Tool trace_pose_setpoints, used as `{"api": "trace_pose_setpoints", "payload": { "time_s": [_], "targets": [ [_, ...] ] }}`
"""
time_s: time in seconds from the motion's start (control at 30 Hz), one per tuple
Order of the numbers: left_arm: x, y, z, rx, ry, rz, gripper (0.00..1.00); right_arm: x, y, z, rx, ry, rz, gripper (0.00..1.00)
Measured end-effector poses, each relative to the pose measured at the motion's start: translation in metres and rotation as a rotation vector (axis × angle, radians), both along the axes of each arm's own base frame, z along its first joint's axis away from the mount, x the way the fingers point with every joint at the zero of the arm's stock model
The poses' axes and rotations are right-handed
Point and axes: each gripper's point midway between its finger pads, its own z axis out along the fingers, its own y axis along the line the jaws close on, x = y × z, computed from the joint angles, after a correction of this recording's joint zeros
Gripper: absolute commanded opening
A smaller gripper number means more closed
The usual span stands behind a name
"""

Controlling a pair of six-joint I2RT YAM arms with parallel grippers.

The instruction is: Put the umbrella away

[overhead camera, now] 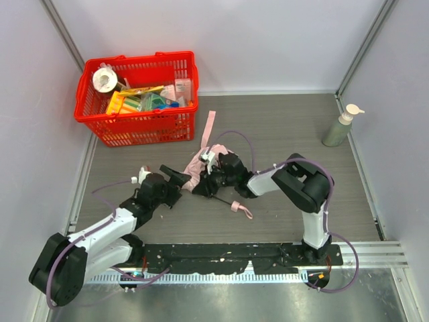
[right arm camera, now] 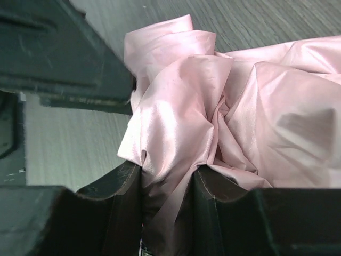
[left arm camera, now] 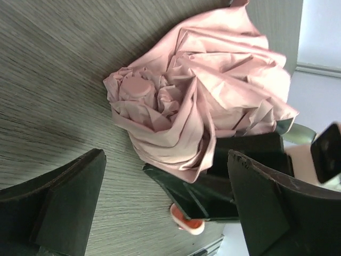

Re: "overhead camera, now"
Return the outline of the pink folding umbrella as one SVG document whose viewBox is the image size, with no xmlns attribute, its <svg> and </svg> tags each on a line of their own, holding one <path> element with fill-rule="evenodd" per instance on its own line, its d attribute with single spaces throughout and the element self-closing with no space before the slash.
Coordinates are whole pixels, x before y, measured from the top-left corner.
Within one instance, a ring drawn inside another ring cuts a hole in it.
<svg viewBox="0 0 429 322">
<path fill-rule="evenodd" d="M 200 173 L 205 170 L 205 166 L 206 163 L 204 163 L 201 159 L 200 159 L 200 155 L 208 152 L 209 157 L 212 157 L 211 159 L 209 158 L 209 161 L 213 161 L 212 165 L 214 165 L 214 161 L 218 161 L 219 160 L 219 154 L 226 154 L 226 152 L 233 152 L 229 149 L 227 149 L 224 145 L 221 144 L 213 144 L 213 145 L 209 145 L 209 139 L 210 139 L 210 135 L 212 132 L 212 128 L 215 122 L 215 117 L 216 117 L 216 111 L 209 111 L 208 112 L 208 117 L 206 120 L 206 124 L 204 127 L 204 131 L 201 137 L 201 142 L 200 142 L 200 150 L 195 154 L 195 156 L 191 159 L 190 163 L 185 167 L 184 169 L 184 174 L 188 174 L 191 176 L 191 179 L 183 186 L 183 189 L 193 192 L 193 190 L 196 188 L 197 184 L 200 183 Z M 236 131 L 227 131 L 228 133 L 237 133 L 241 136 L 243 136 L 246 140 L 247 143 L 249 143 L 249 146 L 251 148 L 251 159 L 252 159 L 252 169 L 254 169 L 254 151 L 253 151 L 253 147 L 250 143 L 250 141 L 247 139 L 246 136 L 244 136 L 243 134 L 236 132 Z M 231 211 L 234 212 L 239 212 L 242 211 L 244 212 L 245 216 L 252 220 L 253 219 L 253 215 L 250 212 L 250 210 L 248 210 L 248 208 L 246 208 L 245 206 L 241 205 L 239 202 L 237 201 L 233 201 L 231 204 Z"/>
</svg>

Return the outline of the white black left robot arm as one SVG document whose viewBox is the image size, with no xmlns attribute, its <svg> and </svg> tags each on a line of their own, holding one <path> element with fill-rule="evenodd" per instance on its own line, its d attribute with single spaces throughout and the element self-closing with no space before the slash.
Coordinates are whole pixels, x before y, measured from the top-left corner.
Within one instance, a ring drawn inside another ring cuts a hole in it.
<svg viewBox="0 0 429 322">
<path fill-rule="evenodd" d="M 48 307 L 66 306 L 87 280 L 137 258 L 142 242 L 131 234 L 146 224 L 160 205 L 172 207 L 191 178 L 164 165 L 159 173 L 143 166 L 137 176 L 128 179 L 137 185 L 133 195 L 112 207 L 110 215 L 82 231 L 51 235 L 29 274 L 29 282 L 45 294 Z"/>
</svg>

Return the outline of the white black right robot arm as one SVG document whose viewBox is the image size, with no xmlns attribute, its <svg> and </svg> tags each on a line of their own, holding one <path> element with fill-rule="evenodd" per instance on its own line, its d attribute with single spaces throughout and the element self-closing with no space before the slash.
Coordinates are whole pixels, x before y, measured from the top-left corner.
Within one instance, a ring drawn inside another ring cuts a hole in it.
<svg viewBox="0 0 429 322">
<path fill-rule="evenodd" d="M 324 260 L 332 243 L 328 232 L 328 204 L 334 188 L 332 176 L 317 163 L 300 154 L 259 172 L 248 170 L 238 155 L 201 154 L 203 168 L 199 182 L 191 188 L 194 195 L 213 198 L 219 189 L 233 187 L 245 199 L 254 199 L 273 191 L 282 191 L 302 212 L 303 254 L 311 263 Z"/>
</svg>

